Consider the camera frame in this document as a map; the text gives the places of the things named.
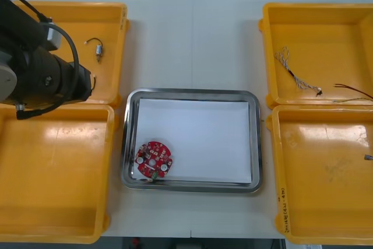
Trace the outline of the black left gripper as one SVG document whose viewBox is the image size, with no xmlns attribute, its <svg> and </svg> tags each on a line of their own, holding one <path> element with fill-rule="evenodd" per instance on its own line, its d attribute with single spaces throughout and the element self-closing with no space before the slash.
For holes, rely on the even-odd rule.
<svg viewBox="0 0 373 249">
<path fill-rule="evenodd" d="M 79 65 L 75 71 L 73 62 L 66 62 L 55 56 L 60 66 L 60 83 L 57 89 L 57 97 L 65 97 L 67 92 L 70 95 L 65 99 L 64 104 L 80 103 L 86 101 L 92 94 L 91 72 Z"/>
</svg>

